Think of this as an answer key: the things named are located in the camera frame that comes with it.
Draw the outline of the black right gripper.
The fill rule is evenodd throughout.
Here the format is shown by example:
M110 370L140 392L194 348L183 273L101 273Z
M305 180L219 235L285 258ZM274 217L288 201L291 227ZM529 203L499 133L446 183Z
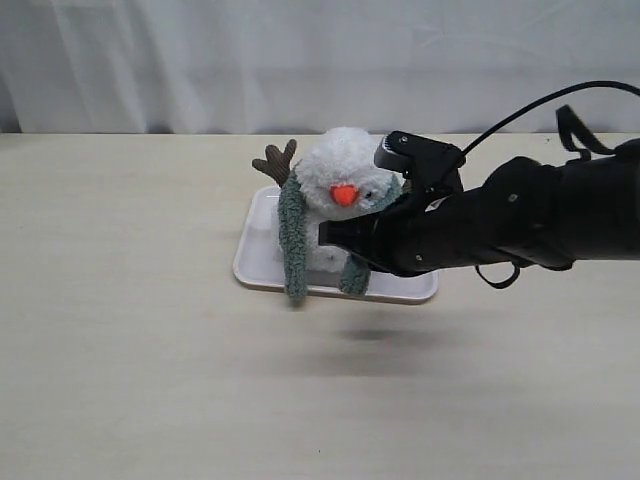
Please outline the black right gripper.
M482 231L481 190L462 191L465 162L451 143L392 131L378 145L374 164L400 173L413 190L433 192L401 195L384 209L384 219L374 213L321 222L318 244L400 277L498 263L500 250Z

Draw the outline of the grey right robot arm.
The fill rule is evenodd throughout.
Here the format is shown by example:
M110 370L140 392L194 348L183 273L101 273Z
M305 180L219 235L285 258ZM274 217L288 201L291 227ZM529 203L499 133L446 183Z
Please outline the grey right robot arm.
M516 156L465 189L457 146L409 133L386 135L374 163L401 173L409 192L382 210L319 227L376 271L414 277L509 263L565 271L584 260L639 256L639 143L595 146L554 166Z

